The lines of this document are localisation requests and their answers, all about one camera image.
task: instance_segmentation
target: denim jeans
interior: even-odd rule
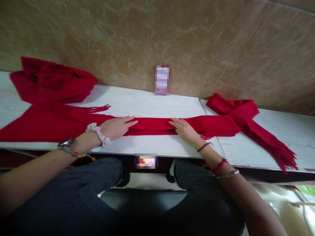
[[[122,164],[115,158],[63,171],[10,215],[4,226],[13,234],[116,235],[117,229],[126,229],[128,224],[97,194],[115,186],[122,172]],[[157,229],[164,224],[165,233],[177,225],[193,235],[242,234],[242,213],[212,174],[179,160],[175,178],[188,193],[156,221]]]

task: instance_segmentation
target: bracelet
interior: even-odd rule
[[[58,148],[60,150],[65,151],[68,154],[71,154],[71,156],[76,157],[77,159],[85,157],[85,156],[88,156],[89,158],[91,158],[92,161],[95,161],[95,158],[91,157],[88,153],[81,153],[81,154],[79,154],[79,153],[75,152],[71,147],[66,147],[66,148],[58,147]]]
[[[102,142],[101,146],[106,146],[110,141],[111,139],[108,138],[108,137],[105,137],[102,133],[101,133],[101,128],[100,126],[97,126],[97,123],[91,123],[88,125],[87,129],[86,129],[86,132],[87,131],[95,131],[98,135],[98,138],[100,139],[100,141]]]
[[[76,157],[77,159],[78,158],[82,158],[82,157],[85,157],[85,156],[88,156],[89,158],[91,158],[92,161],[95,161],[95,158],[94,157],[91,157],[89,153],[82,153],[82,154],[79,154],[78,152],[75,152],[71,147],[70,145],[73,143],[74,139],[72,136],[70,136],[66,141],[64,142],[60,142],[58,144],[58,149],[62,150],[62,151],[65,151],[66,153],[68,154],[71,154],[71,156],[73,157]]]
[[[231,172],[231,173],[229,173],[229,174],[226,174],[226,175],[217,176],[217,179],[229,178],[229,177],[232,177],[232,176],[237,175],[237,174],[239,174],[239,173],[240,173],[240,171],[239,171],[239,170],[236,170],[236,171],[233,171],[233,172]]]
[[[211,172],[214,174],[217,170],[221,169],[226,163],[227,163],[227,160],[223,158],[222,162],[217,167],[212,169]]]
[[[197,152],[202,151],[202,149],[204,149],[208,144],[210,144],[210,143],[206,143],[205,145],[203,145],[201,148],[199,148],[199,149],[197,150]]]

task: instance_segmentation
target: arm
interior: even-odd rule
[[[177,118],[172,118],[172,120],[169,123],[176,127],[178,135],[196,150],[206,143],[185,120]],[[222,162],[222,157],[209,145],[200,151],[200,154],[211,169]],[[233,171],[235,169],[226,163],[215,174],[220,176]],[[219,183],[242,210],[250,235],[287,235],[271,208],[261,199],[243,176],[237,174],[233,177],[219,180]]]
[[[134,118],[126,116],[126,121]],[[111,140],[124,135],[137,121],[125,123],[125,119],[115,118],[101,124],[101,132]],[[85,153],[101,144],[95,132],[83,133],[75,139],[72,149]],[[0,215],[6,216],[27,202],[43,186],[76,160],[66,152],[56,149],[19,166],[0,176]]]

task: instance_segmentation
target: scarf fringe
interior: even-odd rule
[[[278,140],[273,135],[268,144],[272,147],[268,151],[276,159],[280,168],[285,174],[288,174],[285,166],[298,170],[297,164],[295,162],[296,154],[292,152],[283,142]]]
[[[209,140],[211,138],[213,138],[213,136],[207,136],[207,135],[204,135],[204,134],[201,134],[200,136],[203,140]]]
[[[96,113],[96,112],[100,112],[100,111],[106,111],[110,108],[111,106],[109,104],[102,106],[102,107],[90,107],[90,108],[86,108],[88,113]]]

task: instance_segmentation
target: folded scarf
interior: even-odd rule
[[[295,162],[295,153],[273,134],[252,120],[259,113],[253,100],[232,101],[215,93],[209,98],[207,106],[219,115],[231,116],[244,134],[273,156],[284,173],[287,173],[286,166],[298,169]]]
[[[116,118],[111,115],[93,114],[108,109],[103,107],[83,108],[60,103],[33,104],[20,118],[0,130],[4,142],[60,142],[70,135],[84,133],[90,123],[102,124]],[[135,118],[139,122],[129,128],[127,135],[176,134],[170,118]],[[240,128],[230,116],[197,116],[186,120],[204,139],[214,136],[235,136]]]
[[[82,102],[97,83],[94,75],[54,62],[21,57],[23,71],[10,74],[21,99],[29,103]]]

